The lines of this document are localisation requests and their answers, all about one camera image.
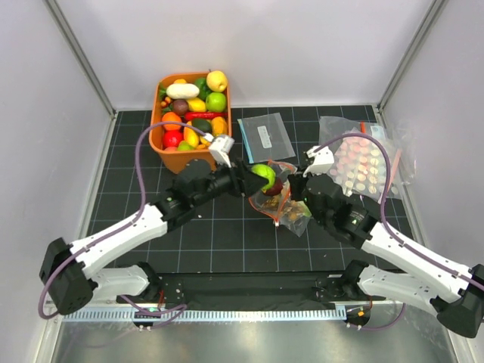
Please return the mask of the brown toy longan bunch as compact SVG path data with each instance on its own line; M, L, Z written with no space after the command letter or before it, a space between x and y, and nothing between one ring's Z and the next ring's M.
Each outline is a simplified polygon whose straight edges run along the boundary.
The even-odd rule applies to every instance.
M290 198L283 200L279 196L265 201L262 204L262 211L278 223L295 222L302 217L311 216L311 213L302 201L296 202Z

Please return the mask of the orange zipper clear bag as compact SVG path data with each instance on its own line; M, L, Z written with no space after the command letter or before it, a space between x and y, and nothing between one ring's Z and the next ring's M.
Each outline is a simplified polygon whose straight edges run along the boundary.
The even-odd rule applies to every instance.
M268 180L266 186L249 198L251 207L272 219L276 227L284 226L301 237L312 215L302 201L291 197L288 177L297 171L297 167L269 160L254 164L251 170Z

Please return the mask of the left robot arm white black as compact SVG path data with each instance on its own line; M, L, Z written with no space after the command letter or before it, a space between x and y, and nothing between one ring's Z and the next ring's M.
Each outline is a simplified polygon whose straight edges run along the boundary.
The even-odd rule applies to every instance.
M218 196L249 197L268 183L241 160L212 170L207 161L195 159L177 174L170 188L128 218L69 244L63 238L53 240L39 272L44 284L39 315L48 317L43 311L47 296L59 315L74 313L93 298L129 295L144 303L153 302L160 295L161 280L146 262L128 268L108 268L108 264L177 230L195 218L199 206Z

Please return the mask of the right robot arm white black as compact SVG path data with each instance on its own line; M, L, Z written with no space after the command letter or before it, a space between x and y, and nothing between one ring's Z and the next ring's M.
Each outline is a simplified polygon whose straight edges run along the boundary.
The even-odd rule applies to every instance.
M290 175L290 194L309 208L333 239L399 268L384 272L353 261L340 279L348 299L363 294L395 299L436 317L445 328L474 338L483 323L483 266L440 256L386 223L384 208L369 197L347 197L327 175Z

